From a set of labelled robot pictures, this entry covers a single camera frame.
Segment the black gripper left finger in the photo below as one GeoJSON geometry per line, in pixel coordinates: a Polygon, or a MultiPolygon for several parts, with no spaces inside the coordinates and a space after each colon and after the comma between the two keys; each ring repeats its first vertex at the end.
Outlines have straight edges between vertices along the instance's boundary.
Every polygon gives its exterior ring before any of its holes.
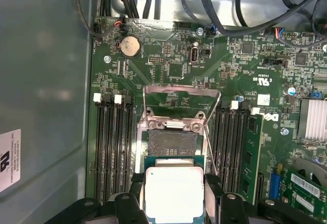
{"type": "Polygon", "coordinates": [[[80,199],[46,223],[148,223],[139,205],[144,179],[143,173],[135,173],[128,192],[115,194],[104,204],[95,198],[80,199]]]}

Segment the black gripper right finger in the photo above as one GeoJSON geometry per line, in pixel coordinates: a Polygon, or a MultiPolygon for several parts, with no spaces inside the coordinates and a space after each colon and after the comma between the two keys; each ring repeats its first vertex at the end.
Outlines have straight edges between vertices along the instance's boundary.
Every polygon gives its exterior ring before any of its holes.
{"type": "Polygon", "coordinates": [[[204,223],[318,223],[280,200],[268,198],[253,205],[236,193],[225,193],[214,174],[204,176],[204,223]]]}

